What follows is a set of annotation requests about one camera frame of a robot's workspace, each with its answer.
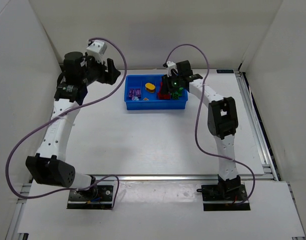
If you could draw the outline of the red half-round lego brick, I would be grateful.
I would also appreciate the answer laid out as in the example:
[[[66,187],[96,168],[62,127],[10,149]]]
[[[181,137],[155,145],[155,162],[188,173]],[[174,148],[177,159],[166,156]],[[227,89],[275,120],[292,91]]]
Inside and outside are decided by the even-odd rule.
[[[161,93],[160,91],[157,92],[158,100],[164,101],[164,100],[170,100],[171,95],[169,93]]]

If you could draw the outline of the yellow orange butterfly lego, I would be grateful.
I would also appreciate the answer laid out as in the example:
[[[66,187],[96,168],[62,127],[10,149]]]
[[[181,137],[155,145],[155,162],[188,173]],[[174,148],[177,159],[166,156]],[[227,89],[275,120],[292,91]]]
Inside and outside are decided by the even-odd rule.
[[[156,90],[156,87],[154,84],[148,82],[145,84],[145,90],[148,91],[149,93],[154,93]]]

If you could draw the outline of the green 2x4 lego brick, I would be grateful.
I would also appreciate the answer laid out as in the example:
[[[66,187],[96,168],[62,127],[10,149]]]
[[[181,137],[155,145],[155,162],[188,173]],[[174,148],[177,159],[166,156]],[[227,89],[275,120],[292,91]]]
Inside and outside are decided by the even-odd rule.
[[[178,100],[181,96],[182,96],[182,93],[177,92],[177,91],[171,93],[171,98],[172,98],[173,100]]]

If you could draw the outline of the purple butterfly lego brick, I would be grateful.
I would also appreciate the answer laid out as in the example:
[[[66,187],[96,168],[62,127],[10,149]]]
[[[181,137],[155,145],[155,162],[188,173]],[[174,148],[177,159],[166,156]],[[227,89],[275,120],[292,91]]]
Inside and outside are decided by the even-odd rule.
[[[129,91],[128,91],[128,97],[133,98],[134,96],[135,96],[135,89],[130,88]]]

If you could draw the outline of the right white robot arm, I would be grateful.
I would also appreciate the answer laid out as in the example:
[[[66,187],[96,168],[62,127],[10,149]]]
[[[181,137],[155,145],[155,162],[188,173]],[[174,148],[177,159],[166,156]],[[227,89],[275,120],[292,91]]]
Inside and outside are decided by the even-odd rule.
[[[238,127],[236,103],[233,97],[223,97],[205,83],[200,74],[194,74],[190,62],[167,61],[163,64],[167,74],[162,76],[162,94],[174,94],[185,89],[200,100],[208,109],[207,127],[214,137],[219,158],[218,184],[215,193],[223,199],[236,195],[241,186],[235,162],[235,134]]]

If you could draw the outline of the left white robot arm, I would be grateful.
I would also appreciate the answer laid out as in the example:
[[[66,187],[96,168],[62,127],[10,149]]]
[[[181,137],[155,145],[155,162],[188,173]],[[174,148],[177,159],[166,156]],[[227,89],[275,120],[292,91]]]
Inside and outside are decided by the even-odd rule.
[[[77,173],[66,163],[68,139],[80,107],[93,82],[115,84],[120,76],[114,61],[100,61],[93,53],[78,51],[64,56],[63,72],[57,79],[54,95],[52,123],[48,125],[42,143],[35,156],[28,156],[25,165],[38,184],[87,189],[94,177]]]

